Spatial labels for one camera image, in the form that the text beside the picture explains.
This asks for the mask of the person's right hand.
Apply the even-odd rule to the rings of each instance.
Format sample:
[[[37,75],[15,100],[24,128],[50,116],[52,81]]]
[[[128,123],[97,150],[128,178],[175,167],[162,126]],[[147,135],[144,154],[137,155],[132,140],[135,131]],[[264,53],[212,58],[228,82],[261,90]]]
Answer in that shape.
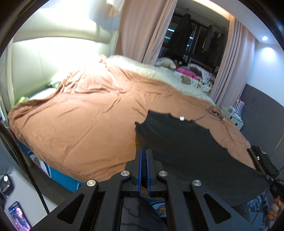
[[[280,197],[278,196],[273,200],[273,204],[271,205],[271,208],[267,215],[267,221],[275,221],[277,219],[278,215],[280,215],[281,213],[280,204],[281,200]]]

